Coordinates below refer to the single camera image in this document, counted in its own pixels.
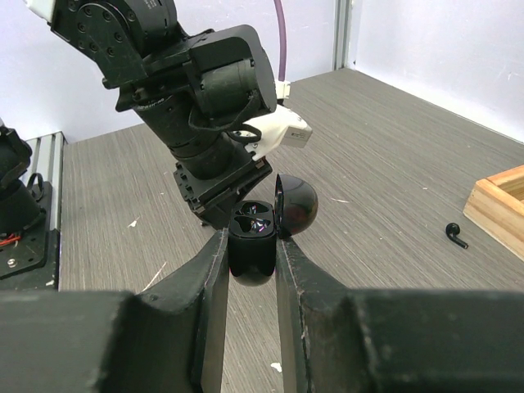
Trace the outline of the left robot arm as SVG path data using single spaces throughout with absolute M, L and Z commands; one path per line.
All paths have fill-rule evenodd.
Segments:
M 47 20 L 118 91 L 116 110 L 134 111 L 167 146 L 192 213 L 226 227 L 232 208 L 272 170 L 246 149 L 261 139 L 250 120 L 278 105 L 256 30 L 189 35 L 171 1 L 55 1 Z

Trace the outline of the black earbud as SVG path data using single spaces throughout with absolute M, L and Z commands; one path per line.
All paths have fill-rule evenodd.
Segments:
M 467 249 L 469 245 L 464 240 L 459 238 L 460 232 L 461 229 L 459 225 L 455 222 L 448 223 L 445 227 L 445 235 L 447 236 L 447 238 L 449 238 L 453 243 L 457 244 L 463 249 Z

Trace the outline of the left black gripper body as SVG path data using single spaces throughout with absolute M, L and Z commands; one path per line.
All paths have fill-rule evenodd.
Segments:
M 204 225 L 222 229 L 228 226 L 233 207 L 272 172 L 265 158 L 235 158 L 224 173 L 206 180 L 195 178 L 182 163 L 177 163 L 174 179 L 191 212 Z

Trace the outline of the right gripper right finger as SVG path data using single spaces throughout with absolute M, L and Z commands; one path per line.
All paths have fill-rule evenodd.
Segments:
M 523 295 L 351 289 L 292 240 L 276 250 L 287 392 L 520 392 Z

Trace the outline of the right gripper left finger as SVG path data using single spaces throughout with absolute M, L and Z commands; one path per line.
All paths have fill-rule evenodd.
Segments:
M 2 391 L 220 391 L 227 240 L 139 294 L 3 291 Z

